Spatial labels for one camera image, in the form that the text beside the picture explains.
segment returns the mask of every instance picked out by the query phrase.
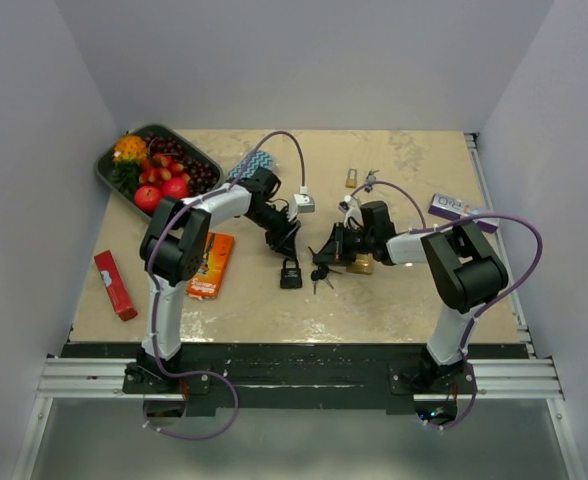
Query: blue patterned cloth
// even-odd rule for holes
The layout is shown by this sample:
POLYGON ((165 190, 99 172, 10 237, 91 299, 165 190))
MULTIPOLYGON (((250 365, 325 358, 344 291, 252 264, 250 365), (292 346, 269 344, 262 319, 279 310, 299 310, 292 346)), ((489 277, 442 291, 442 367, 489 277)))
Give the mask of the blue patterned cloth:
MULTIPOLYGON (((241 165, 247 158, 247 155, 237 166, 230 170, 230 173, 227 174, 227 178, 234 178, 236 177, 236 175, 238 175, 238 173, 241 171, 241 165)), ((259 167, 271 170, 273 166, 274 159, 272 158, 272 156, 269 153, 264 152, 263 150, 259 150, 254 154, 254 156, 250 160, 249 165, 247 166, 247 169, 245 169, 245 171, 243 172, 243 178, 249 178, 252 175, 254 175, 254 172, 259 167)))

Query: purple box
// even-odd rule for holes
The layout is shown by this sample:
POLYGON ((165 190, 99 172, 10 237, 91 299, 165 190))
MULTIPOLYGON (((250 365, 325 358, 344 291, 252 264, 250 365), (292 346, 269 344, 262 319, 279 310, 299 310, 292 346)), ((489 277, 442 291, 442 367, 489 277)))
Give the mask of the purple box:
MULTIPOLYGON (((432 215, 446 218, 448 220, 457 220, 461 217, 476 215, 479 213, 492 213, 491 210, 485 207, 477 207, 471 203, 448 197, 447 195, 442 195, 440 193, 435 193, 432 197, 428 212, 432 215)), ((476 224, 484 232, 494 233, 498 229, 498 218, 483 218, 477 220, 476 224)))

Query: gray wall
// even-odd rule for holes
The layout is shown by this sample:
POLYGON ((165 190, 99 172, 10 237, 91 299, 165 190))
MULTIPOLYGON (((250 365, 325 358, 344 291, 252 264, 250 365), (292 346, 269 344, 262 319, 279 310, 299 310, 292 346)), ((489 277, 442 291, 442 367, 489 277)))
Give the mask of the gray wall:
POLYGON ((92 161, 115 124, 49 0, 0 1, 0 478, 70 327, 102 216, 92 161))
POLYGON ((478 131, 552 0, 56 0, 118 125, 478 131))
MULTIPOLYGON (((521 299, 539 355, 557 362, 588 470, 588 0, 555 2, 480 139, 495 206, 546 242, 521 299)), ((523 271, 532 242, 506 230, 523 271)))

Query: red box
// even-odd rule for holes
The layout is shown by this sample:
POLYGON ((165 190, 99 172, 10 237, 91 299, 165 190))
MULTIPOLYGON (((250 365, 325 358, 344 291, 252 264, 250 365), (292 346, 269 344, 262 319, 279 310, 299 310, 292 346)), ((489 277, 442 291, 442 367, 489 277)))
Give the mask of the red box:
POLYGON ((132 305, 130 295, 127 293, 125 285, 123 285, 121 274, 118 273, 112 252, 107 250, 99 253, 94 257, 94 262, 103 277, 103 283, 105 283, 105 289, 112 302, 114 312, 123 321, 131 320, 138 315, 138 312, 132 305))

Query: padlock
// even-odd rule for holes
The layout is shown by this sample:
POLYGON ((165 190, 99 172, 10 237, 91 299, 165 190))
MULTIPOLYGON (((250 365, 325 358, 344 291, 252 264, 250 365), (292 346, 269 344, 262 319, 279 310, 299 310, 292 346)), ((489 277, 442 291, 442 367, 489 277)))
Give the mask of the padlock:
POLYGON ((303 276, 298 265, 298 260, 291 260, 296 265, 295 267, 288 267, 287 262, 289 258, 283 260, 283 268, 281 269, 281 288, 291 290, 294 288, 303 288, 303 276))

